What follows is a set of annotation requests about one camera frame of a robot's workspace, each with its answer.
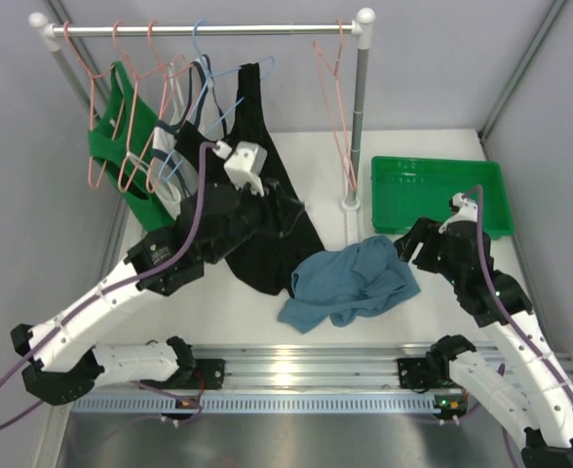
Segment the blue tank top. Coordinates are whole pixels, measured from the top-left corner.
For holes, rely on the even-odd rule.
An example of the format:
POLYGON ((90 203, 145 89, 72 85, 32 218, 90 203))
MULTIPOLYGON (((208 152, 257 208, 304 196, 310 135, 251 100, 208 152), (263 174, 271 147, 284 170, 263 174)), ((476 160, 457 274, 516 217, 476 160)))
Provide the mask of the blue tank top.
POLYGON ((344 328, 374 318, 420 293, 407 263, 390 238, 378 235, 341 251, 311 255, 291 274, 292 297, 278 321, 300 333, 329 319, 344 328))

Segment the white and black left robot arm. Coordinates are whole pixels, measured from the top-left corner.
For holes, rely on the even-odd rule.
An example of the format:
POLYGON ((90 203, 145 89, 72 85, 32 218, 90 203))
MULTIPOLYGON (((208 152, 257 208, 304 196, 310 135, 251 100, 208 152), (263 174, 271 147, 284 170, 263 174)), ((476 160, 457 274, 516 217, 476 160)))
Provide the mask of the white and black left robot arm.
POLYGON ((28 361, 21 372, 25 390, 59 406, 126 382, 187 387, 198 371, 182 338, 143 345, 100 339, 140 309, 202 278, 206 264, 241 250, 246 241, 283 240, 303 213, 303 204, 274 179, 260 194, 249 185, 206 184, 181 202, 173 225, 147 233, 77 302, 45 323, 12 330, 15 351, 28 361))

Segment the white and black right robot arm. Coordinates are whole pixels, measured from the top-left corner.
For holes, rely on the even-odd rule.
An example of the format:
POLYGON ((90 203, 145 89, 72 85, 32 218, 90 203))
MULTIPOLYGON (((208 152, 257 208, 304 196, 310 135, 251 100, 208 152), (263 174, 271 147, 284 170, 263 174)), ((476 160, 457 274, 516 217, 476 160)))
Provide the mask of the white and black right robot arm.
POLYGON ((446 335, 425 354, 415 390, 459 386, 473 395, 520 450, 527 467, 573 467, 573 383, 546 341, 519 283, 484 265, 489 237, 473 221, 443 225, 421 217, 395 242, 403 261, 442 275, 461 308, 501 353, 511 384, 461 334, 446 335))

